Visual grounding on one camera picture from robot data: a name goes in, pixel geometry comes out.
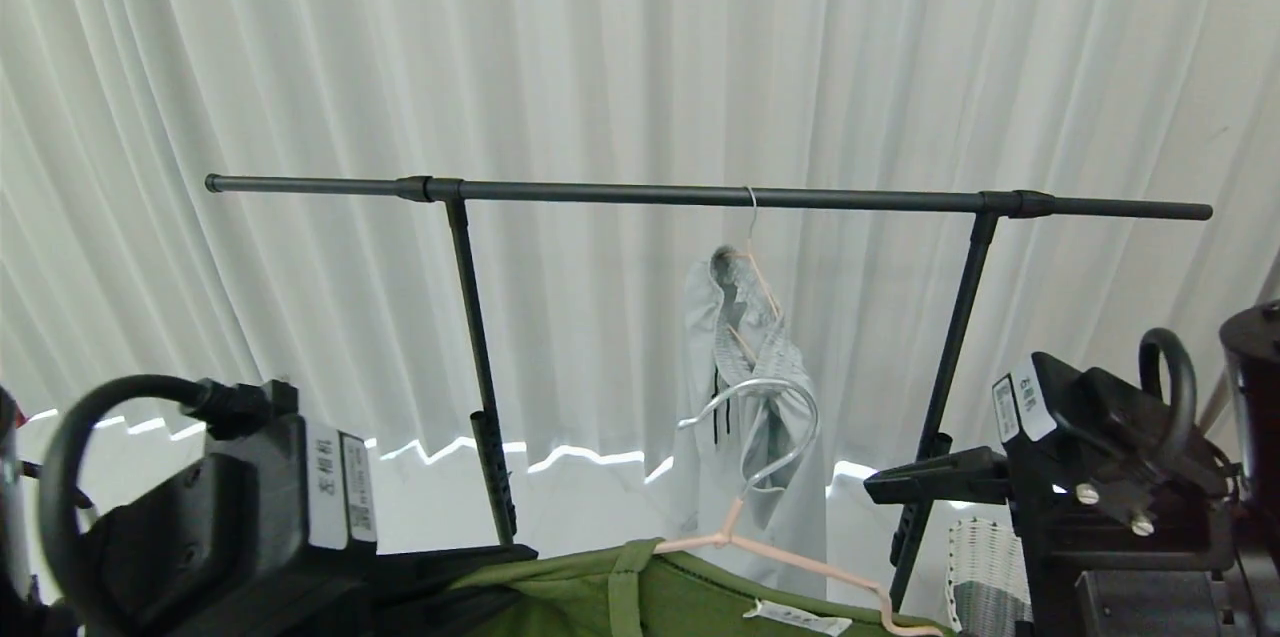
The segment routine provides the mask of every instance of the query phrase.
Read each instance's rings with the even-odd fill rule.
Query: hanger hook
[[[791,446],[791,450],[787,454],[772,460],[769,464],[764,466],[764,468],[759,469],[759,472],[755,472],[753,476],[746,478],[746,485],[742,487],[742,496],[746,496],[750,487],[755,487],[759,482],[764,481],[764,478],[777,472],[777,469],[782,469],[787,464],[791,464],[792,460],[799,459],[800,455],[803,455],[805,450],[813,445],[814,440],[818,439],[818,426],[819,422],[822,422],[822,418],[818,416],[818,403],[813,399],[809,390],[805,390],[805,388],[800,386],[799,382],[791,381],[791,379],[786,377],[744,379],[744,381],[737,382],[737,385],[727,388],[727,390],[723,390],[721,394],[713,397],[712,400],[703,407],[703,412],[698,413],[698,417],[681,420],[676,423],[676,429],[692,427],[695,423],[707,418],[709,413],[716,412],[716,408],[724,404],[731,397],[739,395],[741,391],[753,390],[754,388],[782,388],[783,390],[795,391],[795,394],[800,395],[800,399],[804,400],[805,409],[809,412],[809,423],[806,423],[804,435],[800,437],[796,446]]]
[[[755,219],[760,216],[760,205],[755,201],[755,191],[750,185],[746,187],[746,194],[751,196],[751,225],[746,228],[746,240],[751,240],[751,235],[755,233]]]

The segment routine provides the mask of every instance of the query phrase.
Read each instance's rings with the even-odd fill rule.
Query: black rack post
[[[938,359],[938,372],[933,377],[929,408],[920,426],[920,444],[915,449],[916,460],[951,452],[951,436],[941,431],[942,413],[946,411],[947,395],[951,394],[956,365],[960,365],[960,349],[964,348],[965,331],[969,330],[969,315],[973,313],[973,303],[978,297],[978,281],[982,281],[982,269],[987,262],[991,240],[996,237],[997,223],[1000,214],[978,214],[973,221],[973,232],[969,232],[969,255],[964,260],[964,272],[960,272],[960,288],[956,289],[955,306],[951,308],[946,342],[942,342],[942,356]],[[890,564],[893,565],[893,583],[890,586],[888,596],[895,611],[902,606],[902,597],[906,596],[906,585],[910,582],[911,570],[915,569],[915,558],[920,554],[924,528],[929,523],[932,512],[932,500],[902,507],[902,517],[893,533],[888,556]]]
[[[973,313],[978,281],[982,280],[987,249],[1001,217],[1046,217],[1051,214],[1084,214],[1097,217],[1194,219],[1213,216],[1206,203],[1169,203],[1148,200],[1079,200],[1057,198],[1036,191],[984,192],[891,192],[891,191],[795,191],[742,187],[704,185],[589,185],[570,182],[463,182],[443,177],[402,177],[398,180],[328,180],[305,177],[220,177],[205,178],[210,192],[292,192],[292,194],[378,194],[411,201],[443,201],[453,232],[453,249],[458,260],[462,299],[466,303],[467,330],[475,356],[483,409],[471,414],[472,431],[480,466],[484,469],[493,509],[494,527],[503,544],[512,541],[516,526],[515,505],[507,475],[506,455],[494,399],[493,371],[480,315],[471,239],[467,233],[466,200],[499,201],[562,201],[562,203],[666,203],[705,205],[705,207],[777,207],[777,208],[841,208],[890,210],[890,212],[974,214],[960,288],[956,292],[951,324],[938,359],[929,405],[920,426],[916,459],[947,454],[951,437],[941,432],[947,395],[960,361],[969,315]],[[895,565],[891,597],[900,609],[906,586],[915,567],[924,528],[933,501],[919,501],[902,510],[890,560]]]

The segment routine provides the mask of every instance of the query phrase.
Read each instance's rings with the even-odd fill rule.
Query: curtain fold
[[[1135,377],[1280,255],[1277,0],[3,0],[0,368],[28,413],[140,371],[288,376],[425,454],[479,408],[443,208],[207,171],[1193,200],[1002,221],[945,429],[1028,350]],[[503,435],[671,450],[687,265],[750,210],[471,203]],[[914,454],[970,219],[762,210],[828,460]],[[128,405],[132,423],[164,414]]]

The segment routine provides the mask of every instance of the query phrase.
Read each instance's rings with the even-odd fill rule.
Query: olive green garment
[[[524,594],[468,637],[819,637],[822,633],[742,615],[756,600],[819,617],[846,617],[840,637],[887,634],[879,613],[788,595],[737,577],[686,553],[654,555],[662,540],[547,560],[481,568],[457,587],[503,585]],[[933,624],[897,618],[901,625]],[[951,634],[950,629],[943,629]]]

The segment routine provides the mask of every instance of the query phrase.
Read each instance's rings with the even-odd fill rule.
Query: white clothing tag
[[[337,429],[306,423],[307,541],[328,550],[347,549],[347,501]]]
[[[846,617],[818,617],[801,609],[788,608],[787,605],[768,602],[765,600],[755,600],[755,609],[742,617],[763,617],[764,619],[772,619],[773,622],[781,622],[782,624],[790,624],[791,627],[818,632],[819,634],[828,634],[829,637],[837,637],[845,632],[845,629],[849,629],[849,625],[854,623],[854,620]]]
[[[342,436],[342,464],[347,476],[347,517],[351,522],[351,537],[361,542],[378,542],[369,450],[357,437]]]
[[[1044,405],[1044,393],[1036,376],[1032,356],[1021,359],[1009,376],[1014,381],[1015,404],[1027,436],[1032,440],[1043,440],[1053,429],[1057,429],[1057,420],[1053,420],[1053,416],[1048,413],[1048,407]]]
[[[1014,381],[1007,375],[991,388],[991,400],[996,403],[996,429],[1004,444],[1018,436],[1018,405],[1014,404]]]

